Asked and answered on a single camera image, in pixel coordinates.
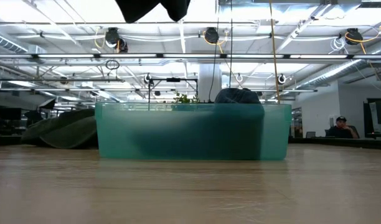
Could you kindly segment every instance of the plastic container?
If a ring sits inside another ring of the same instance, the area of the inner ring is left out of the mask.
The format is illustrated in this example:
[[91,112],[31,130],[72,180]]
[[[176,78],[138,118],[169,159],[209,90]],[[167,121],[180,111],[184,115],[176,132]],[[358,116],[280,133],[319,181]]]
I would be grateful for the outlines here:
[[290,105],[97,103],[101,157],[282,160]]

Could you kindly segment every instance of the office chair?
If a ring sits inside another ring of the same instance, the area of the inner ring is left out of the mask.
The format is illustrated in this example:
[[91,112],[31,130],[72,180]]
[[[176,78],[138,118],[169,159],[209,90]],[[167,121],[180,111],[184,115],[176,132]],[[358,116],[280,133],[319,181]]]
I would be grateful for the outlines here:
[[358,131],[357,131],[357,128],[355,126],[351,126],[351,125],[348,125],[348,127],[350,127],[352,130],[354,130],[354,132],[357,134],[358,136],[358,139],[360,139],[359,137],[359,134],[358,134]]
[[305,135],[305,138],[313,138],[316,136],[315,131],[307,131],[307,134]]

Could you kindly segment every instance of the pillar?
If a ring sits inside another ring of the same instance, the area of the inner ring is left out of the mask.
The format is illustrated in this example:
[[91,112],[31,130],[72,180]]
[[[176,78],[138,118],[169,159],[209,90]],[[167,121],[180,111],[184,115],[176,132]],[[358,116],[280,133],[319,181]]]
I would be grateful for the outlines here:
[[199,65],[199,99],[200,102],[208,102],[209,94],[210,100],[214,102],[215,97],[221,90],[222,86],[222,71],[220,64],[200,64]]

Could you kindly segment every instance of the light fixture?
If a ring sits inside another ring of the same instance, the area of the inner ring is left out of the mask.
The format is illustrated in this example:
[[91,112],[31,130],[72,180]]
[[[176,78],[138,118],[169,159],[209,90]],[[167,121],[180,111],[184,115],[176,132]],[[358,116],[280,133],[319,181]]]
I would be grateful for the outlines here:
[[24,82],[24,81],[9,81],[9,83],[15,84],[15,85],[20,85],[24,87],[34,87],[37,86],[36,84],[29,83],[29,82]]
[[346,58],[347,55],[290,55],[290,58],[308,58],[308,59],[339,59]]
[[240,75],[240,73],[238,73],[238,76],[236,76],[236,80],[238,80],[238,82],[243,81],[243,77]]
[[68,101],[77,101],[77,100],[80,100],[79,98],[72,97],[72,96],[60,96],[60,97],[65,99],[65,100],[68,100]]
[[354,59],[381,59],[381,55],[355,55]]
[[156,54],[101,54],[101,58],[155,58]]
[[0,54],[0,58],[32,58],[28,54]]
[[214,54],[164,54],[164,58],[214,58]]
[[39,58],[93,58],[92,54],[40,54]]
[[[233,54],[228,55],[231,58],[274,58],[274,55],[248,55],[248,54]],[[283,55],[276,55],[276,58],[283,58]]]

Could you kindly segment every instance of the desk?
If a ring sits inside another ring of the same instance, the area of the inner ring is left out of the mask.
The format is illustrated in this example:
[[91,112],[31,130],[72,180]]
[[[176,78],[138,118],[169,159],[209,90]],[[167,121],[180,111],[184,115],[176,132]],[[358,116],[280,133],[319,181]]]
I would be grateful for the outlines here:
[[289,143],[299,144],[325,144],[330,146],[347,146],[364,149],[381,149],[381,140],[376,139],[337,139],[337,138],[295,138]]
[[381,151],[291,144],[279,162],[126,161],[4,146],[5,223],[381,224]]

